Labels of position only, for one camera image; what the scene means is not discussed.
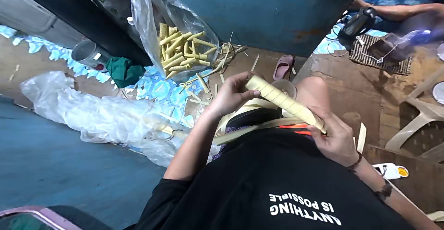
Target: leg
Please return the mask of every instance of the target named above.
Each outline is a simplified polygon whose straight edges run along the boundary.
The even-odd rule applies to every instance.
[[[444,4],[439,3],[413,6],[374,6],[364,0],[355,0],[351,8],[358,7],[371,7],[376,10],[379,16],[392,21],[403,21],[424,12],[436,12],[439,17],[444,18]]]
[[[316,106],[330,111],[327,84],[320,77],[308,77],[296,85],[296,101],[305,106]]]

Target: green cloth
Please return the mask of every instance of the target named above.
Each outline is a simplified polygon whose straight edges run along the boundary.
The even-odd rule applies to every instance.
[[[108,60],[105,67],[110,72],[111,78],[119,88],[136,84],[145,73],[145,68],[133,65],[133,61],[127,58],[113,57]]]

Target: pink sandal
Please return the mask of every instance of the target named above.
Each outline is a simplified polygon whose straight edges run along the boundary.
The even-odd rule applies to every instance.
[[[274,70],[273,73],[273,79],[276,81],[284,79],[287,72],[289,72],[290,69],[293,68],[293,62],[294,62],[293,56],[290,55],[282,56],[277,62],[276,69]]]

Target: white plastic sheet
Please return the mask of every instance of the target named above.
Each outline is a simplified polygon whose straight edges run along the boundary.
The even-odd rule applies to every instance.
[[[21,83],[20,88],[34,103],[37,114],[80,131],[82,141],[127,144],[157,165],[169,165],[190,131],[157,114],[162,105],[155,102],[98,98],[76,91],[74,79],[62,71],[37,75]],[[174,137],[162,132],[166,126],[175,130]],[[217,152],[212,146],[210,155]]]
[[[213,30],[180,0],[131,0],[131,9],[134,25],[140,34],[143,47],[162,75],[165,75],[165,72],[160,62],[160,46],[157,38],[159,22],[171,27],[177,26],[178,30],[183,33],[205,31],[206,35],[201,39],[219,46],[219,39]],[[209,46],[203,45],[196,48],[201,53],[209,49]],[[216,57],[215,51],[208,56],[208,61],[214,62]],[[182,71],[175,75],[174,80],[184,80],[204,68],[206,67],[196,66],[189,71]]]

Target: blue painted wall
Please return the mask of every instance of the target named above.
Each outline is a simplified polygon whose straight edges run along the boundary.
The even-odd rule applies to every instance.
[[[0,98],[0,210],[69,205],[115,230],[136,223],[165,168],[79,135]]]
[[[353,0],[181,0],[222,41],[309,57]]]

